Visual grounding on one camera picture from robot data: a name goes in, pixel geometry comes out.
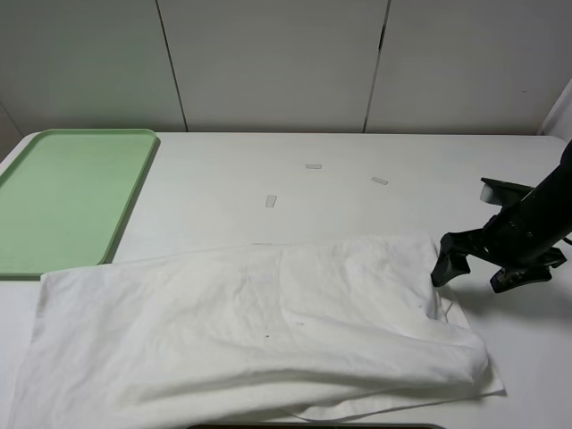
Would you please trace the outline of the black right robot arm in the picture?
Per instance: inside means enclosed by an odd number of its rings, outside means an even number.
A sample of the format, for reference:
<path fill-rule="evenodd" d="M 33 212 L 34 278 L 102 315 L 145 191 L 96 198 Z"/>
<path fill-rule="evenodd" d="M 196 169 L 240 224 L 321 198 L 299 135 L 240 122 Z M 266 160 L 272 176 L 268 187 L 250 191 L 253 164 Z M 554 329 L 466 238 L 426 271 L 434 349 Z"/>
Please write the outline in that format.
<path fill-rule="evenodd" d="M 489 178 L 481 182 L 484 201 L 499 206 L 500 211 L 480 229 L 448 232 L 442 237 L 431 273 L 433 286 L 440 288 L 469 274 L 469 256 L 500 268 L 490 279 L 496 293 L 549 281 L 551 269 L 567 262 L 555 244 L 571 233 L 571 146 L 566 146 L 559 165 L 535 187 Z"/>

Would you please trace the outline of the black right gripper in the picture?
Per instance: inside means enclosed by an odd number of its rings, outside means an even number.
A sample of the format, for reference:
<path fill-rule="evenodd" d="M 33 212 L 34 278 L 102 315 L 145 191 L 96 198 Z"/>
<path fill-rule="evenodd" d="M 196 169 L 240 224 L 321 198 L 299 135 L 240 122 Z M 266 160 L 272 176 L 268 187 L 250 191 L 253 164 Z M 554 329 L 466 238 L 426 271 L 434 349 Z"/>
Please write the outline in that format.
<path fill-rule="evenodd" d="M 432 285 L 442 287 L 471 273 L 469 256 L 501 267 L 490 279 L 497 294 L 550 281 L 550 268 L 564 264 L 564 254 L 554 247 L 564 237 L 564 223 L 549 219 L 551 202 L 534 189 L 515 205 L 500 206 L 483 227 L 446 233 L 431 272 Z"/>

